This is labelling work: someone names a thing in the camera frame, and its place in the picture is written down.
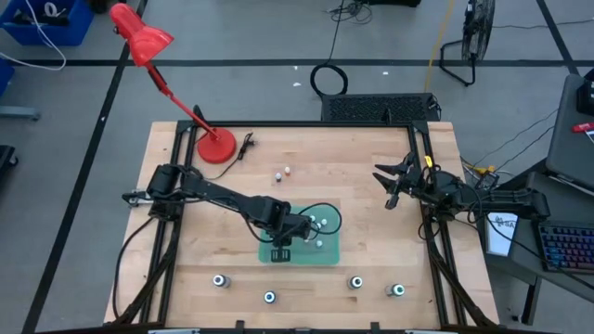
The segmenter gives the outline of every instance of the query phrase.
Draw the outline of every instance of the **lamp shade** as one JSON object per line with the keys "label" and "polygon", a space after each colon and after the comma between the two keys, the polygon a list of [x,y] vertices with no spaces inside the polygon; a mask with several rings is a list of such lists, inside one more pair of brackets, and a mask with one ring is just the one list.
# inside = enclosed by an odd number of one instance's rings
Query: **lamp shade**
{"label": "lamp shade", "polygon": [[114,5],[110,16],[115,23],[116,32],[130,46],[130,54],[137,66],[147,65],[174,40],[169,33],[146,25],[126,4]]}

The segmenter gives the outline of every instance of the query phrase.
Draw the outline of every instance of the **lamp base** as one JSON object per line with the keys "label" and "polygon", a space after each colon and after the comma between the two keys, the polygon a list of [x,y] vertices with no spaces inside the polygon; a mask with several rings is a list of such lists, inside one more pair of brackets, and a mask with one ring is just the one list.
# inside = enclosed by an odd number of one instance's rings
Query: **lamp base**
{"label": "lamp base", "polygon": [[223,163],[228,161],[235,154],[237,143],[235,136],[223,128],[214,128],[219,139],[205,135],[198,141],[198,154],[209,163]]}

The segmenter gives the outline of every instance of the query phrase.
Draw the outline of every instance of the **concrete floor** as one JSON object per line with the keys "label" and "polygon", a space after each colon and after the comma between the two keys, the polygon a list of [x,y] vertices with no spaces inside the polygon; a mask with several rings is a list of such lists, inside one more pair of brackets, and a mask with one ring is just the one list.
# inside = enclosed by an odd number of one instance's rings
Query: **concrete floor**
{"label": "concrete floor", "polygon": [[[135,6],[138,1],[130,1]],[[144,20],[170,32],[174,43],[158,59],[326,58],[334,23],[322,10],[338,0],[148,0]],[[464,0],[456,0],[444,42],[461,36]],[[547,0],[557,22],[589,19],[594,2],[571,6]],[[373,7],[365,26],[341,25],[334,52],[342,59],[429,58],[447,1],[423,0],[418,8]],[[496,25],[546,24],[534,0],[498,0]],[[594,59],[594,22],[561,26],[562,39],[577,60]],[[111,33],[108,16],[96,16],[84,43],[64,48],[69,59],[117,60],[123,40]],[[23,47],[0,34],[0,50],[17,58],[54,59],[44,47]],[[459,58],[452,50],[449,58]],[[485,57],[492,60],[561,60],[549,29],[496,29]],[[309,86],[311,66],[160,67],[175,93],[199,103],[210,120],[318,120],[320,102]],[[421,92],[426,66],[343,66],[349,93]],[[589,68],[580,68],[582,74]],[[0,143],[14,145],[20,165],[0,192],[0,331],[20,332],[69,202],[91,134],[115,71],[110,66],[69,66],[61,72],[18,67],[2,105],[38,108],[38,122],[0,120]],[[463,74],[466,69],[457,68]],[[433,69],[431,92],[456,128],[462,156],[477,161],[517,132],[558,107],[564,77],[561,67],[481,67],[478,81],[465,88]],[[324,90],[340,81],[320,72]],[[37,330],[100,325],[108,301],[117,252],[128,209],[120,195],[136,184],[149,126],[182,119],[157,93],[145,71],[127,67],[105,120],[105,132],[82,194],[66,249]],[[536,126],[487,158],[499,165],[554,123]],[[546,156],[550,136],[526,151],[506,170],[521,172]],[[490,270],[502,324],[523,308],[524,283]],[[531,329],[588,332],[594,305],[548,283],[543,284]]]}

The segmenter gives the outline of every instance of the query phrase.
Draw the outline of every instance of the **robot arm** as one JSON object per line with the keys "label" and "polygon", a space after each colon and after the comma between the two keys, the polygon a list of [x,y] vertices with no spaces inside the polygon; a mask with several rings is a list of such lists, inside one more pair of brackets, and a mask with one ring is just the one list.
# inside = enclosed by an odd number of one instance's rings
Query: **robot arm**
{"label": "robot arm", "polygon": [[[158,166],[148,184],[147,194],[153,199],[148,215],[164,221],[178,219],[181,204],[199,201],[239,213],[251,231],[253,225],[269,236],[269,239],[262,239],[252,231],[258,240],[276,247],[272,250],[272,262],[290,261],[291,252],[283,247],[290,246],[293,238],[308,238],[312,224],[309,216],[291,213],[291,205],[286,201],[268,196],[245,196],[207,181],[193,167]],[[124,194],[123,199],[129,201],[130,196]]]}
{"label": "robot arm", "polygon": [[398,174],[395,180],[381,174],[373,176],[390,195],[386,209],[391,210],[398,203],[398,195],[403,192],[412,198],[420,199],[433,208],[436,218],[451,221],[459,212],[511,212],[521,218],[543,220],[550,216],[546,197],[533,189],[518,191],[475,189],[465,184],[452,173],[433,168],[412,166],[412,154],[395,166],[376,165],[376,168],[390,175]]}

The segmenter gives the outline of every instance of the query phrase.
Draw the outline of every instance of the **yellow cable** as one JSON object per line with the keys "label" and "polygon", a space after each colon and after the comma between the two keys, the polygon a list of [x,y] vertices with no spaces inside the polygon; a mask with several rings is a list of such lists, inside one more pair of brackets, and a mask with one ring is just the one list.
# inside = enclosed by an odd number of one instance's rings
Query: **yellow cable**
{"label": "yellow cable", "polygon": [[429,67],[427,69],[427,77],[425,77],[425,90],[424,92],[427,93],[429,90],[429,82],[431,81],[431,67],[433,66],[433,60],[437,55],[437,49],[442,44],[442,38],[444,37],[444,32],[447,29],[447,23],[449,23],[449,17],[452,15],[452,10],[454,9],[454,0],[449,0],[449,6],[447,7],[447,13],[445,13],[444,21],[442,22],[442,27],[439,30],[439,34],[437,35],[437,43],[433,46],[433,51],[431,54],[431,58],[429,59]]}

